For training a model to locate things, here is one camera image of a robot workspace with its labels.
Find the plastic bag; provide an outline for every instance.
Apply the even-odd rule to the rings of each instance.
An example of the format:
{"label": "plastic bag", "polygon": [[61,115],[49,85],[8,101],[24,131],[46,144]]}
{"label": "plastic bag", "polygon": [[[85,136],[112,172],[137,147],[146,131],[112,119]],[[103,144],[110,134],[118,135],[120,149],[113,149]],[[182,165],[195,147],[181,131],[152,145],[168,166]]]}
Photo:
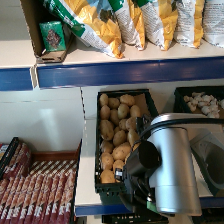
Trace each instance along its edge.
{"label": "plastic bag", "polygon": [[122,40],[135,45],[138,50],[144,50],[144,21],[136,0],[109,0],[109,2],[117,17]]}
{"label": "plastic bag", "polygon": [[178,20],[175,40],[183,46],[199,48],[203,37],[204,0],[177,0]]}
{"label": "plastic bag", "polygon": [[224,48],[224,0],[205,0],[204,39]]}
{"label": "plastic bag", "polygon": [[111,57],[123,57],[121,33],[107,0],[40,1],[52,14],[68,24],[72,32],[84,43]]}
{"label": "plastic bag", "polygon": [[137,0],[142,10],[146,37],[161,50],[168,50],[177,23],[177,10],[171,0]]}

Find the blue shelf edge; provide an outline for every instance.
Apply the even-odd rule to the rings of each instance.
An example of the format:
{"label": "blue shelf edge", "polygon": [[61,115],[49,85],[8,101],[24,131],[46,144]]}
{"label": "blue shelf edge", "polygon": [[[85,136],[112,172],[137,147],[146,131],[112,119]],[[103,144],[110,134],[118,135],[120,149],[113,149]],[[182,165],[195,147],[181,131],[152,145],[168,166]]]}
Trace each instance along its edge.
{"label": "blue shelf edge", "polygon": [[[224,198],[203,197],[200,198],[201,207],[203,208],[224,208]],[[89,205],[75,206],[76,217],[88,215],[111,215],[131,213],[123,204],[117,205]]]}
{"label": "blue shelf edge", "polygon": [[224,56],[37,67],[40,88],[224,78]]}
{"label": "blue shelf edge", "polygon": [[29,68],[0,69],[0,91],[33,90]]}

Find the black tray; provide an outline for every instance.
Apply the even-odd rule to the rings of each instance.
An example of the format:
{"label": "black tray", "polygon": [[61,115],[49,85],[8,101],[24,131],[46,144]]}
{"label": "black tray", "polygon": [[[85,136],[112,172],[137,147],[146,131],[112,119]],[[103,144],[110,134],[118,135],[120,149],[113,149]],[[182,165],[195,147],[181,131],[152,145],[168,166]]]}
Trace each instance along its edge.
{"label": "black tray", "polygon": [[99,98],[100,96],[106,93],[108,97],[120,97],[124,94],[129,94],[132,96],[137,96],[140,94],[145,94],[146,104],[148,107],[148,111],[150,112],[150,115],[152,117],[157,117],[159,114],[156,110],[155,104],[153,99],[151,98],[151,95],[149,93],[148,89],[139,89],[139,90],[122,90],[122,91],[112,91],[112,92],[100,92],[97,96],[97,122],[96,122],[96,152],[95,152],[95,191],[96,193],[99,193],[101,196],[101,199],[103,199],[103,202],[106,204],[107,201],[109,204],[113,203],[121,203],[118,194],[119,192],[125,192],[125,186],[123,183],[111,183],[111,184],[101,184],[100,183],[100,174],[102,172],[101,170],[101,164],[100,164],[100,156],[101,156],[101,150],[100,150],[100,144],[102,142],[102,138],[100,135],[99,125],[100,125],[100,104],[99,104]]}
{"label": "black tray", "polygon": [[179,87],[176,88],[175,104],[173,111],[175,113],[192,113],[187,103],[184,101],[184,96],[192,96],[192,93],[205,92],[206,95],[213,95],[217,100],[224,99],[224,87],[223,86],[196,86],[196,87]]}
{"label": "black tray", "polygon": [[165,224],[169,223],[167,218],[161,216],[160,220],[152,220],[145,216],[136,215],[134,213],[131,214],[119,214],[119,215],[103,215],[102,216],[102,223],[107,224]]}

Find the potato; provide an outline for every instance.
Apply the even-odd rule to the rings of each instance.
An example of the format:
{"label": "potato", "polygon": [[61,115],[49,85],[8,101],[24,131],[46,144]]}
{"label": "potato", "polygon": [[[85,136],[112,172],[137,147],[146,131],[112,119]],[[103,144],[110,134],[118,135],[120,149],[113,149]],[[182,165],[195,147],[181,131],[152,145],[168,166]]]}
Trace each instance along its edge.
{"label": "potato", "polygon": [[135,104],[135,98],[131,95],[125,94],[120,97],[120,102],[127,104],[129,107],[131,107]]}
{"label": "potato", "polygon": [[111,170],[104,170],[100,175],[102,184],[115,183],[114,173]]}
{"label": "potato", "polygon": [[104,105],[108,105],[108,96],[107,94],[103,93],[101,96],[100,96],[100,106],[103,107]]}
{"label": "potato", "polygon": [[130,117],[126,121],[126,128],[129,131],[130,129],[136,130],[136,118],[135,117]]}
{"label": "potato", "polygon": [[120,131],[121,129],[120,129],[120,127],[116,127],[115,129],[114,129],[114,134],[116,134],[118,131]]}
{"label": "potato", "polygon": [[[128,132],[128,142],[130,143],[131,147],[133,146],[134,142],[139,140],[140,137],[138,134],[135,132],[135,130],[130,129]],[[140,145],[140,143],[135,144],[133,151]]]}
{"label": "potato", "polygon": [[114,135],[114,138],[113,138],[113,144],[115,147],[121,145],[122,143],[126,142],[126,133],[121,130],[121,131],[118,131],[115,135]]}
{"label": "potato", "polygon": [[119,126],[119,118],[117,110],[113,109],[110,111],[110,120],[116,125]]}
{"label": "potato", "polygon": [[134,105],[130,109],[130,116],[131,117],[141,117],[140,108],[137,105]]}
{"label": "potato", "polygon": [[110,109],[117,109],[120,105],[120,101],[117,98],[109,98],[108,99],[108,106]]}
{"label": "potato", "polygon": [[129,107],[126,104],[121,103],[118,107],[118,118],[124,119],[129,113]]}
{"label": "potato", "polygon": [[101,168],[103,170],[111,170],[113,167],[114,159],[113,156],[108,153],[104,152],[101,155]]}
{"label": "potato", "polygon": [[113,164],[113,172],[115,173],[115,169],[119,168],[123,170],[124,162],[122,160],[116,160]]}
{"label": "potato", "polygon": [[107,105],[104,105],[100,110],[100,118],[102,120],[108,120],[110,117],[110,108]]}
{"label": "potato", "polygon": [[130,153],[130,151],[130,144],[128,142],[125,142],[113,150],[112,156],[114,157],[114,160],[120,159],[124,161],[125,157],[128,155],[128,153]]}
{"label": "potato", "polygon": [[122,119],[122,120],[119,122],[119,128],[120,128],[121,130],[127,131],[127,128],[126,128],[126,121],[127,121],[127,119]]}
{"label": "potato", "polygon": [[114,137],[114,130],[111,123],[108,120],[101,120],[100,121],[100,133],[101,137],[104,140],[112,140]]}
{"label": "potato", "polygon": [[101,152],[112,153],[114,149],[114,145],[111,142],[103,140],[100,145]]}

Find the silver metal cylinder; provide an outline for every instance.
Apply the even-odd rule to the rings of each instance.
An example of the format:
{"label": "silver metal cylinder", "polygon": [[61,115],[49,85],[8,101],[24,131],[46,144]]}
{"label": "silver metal cylinder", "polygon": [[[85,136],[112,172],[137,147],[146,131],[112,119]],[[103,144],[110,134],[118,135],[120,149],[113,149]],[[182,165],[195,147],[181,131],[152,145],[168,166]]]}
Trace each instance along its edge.
{"label": "silver metal cylinder", "polygon": [[155,187],[157,210],[200,216],[201,205],[187,131],[183,128],[159,129],[148,141],[156,146],[162,157],[162,165],[149,179],[150,187]]}

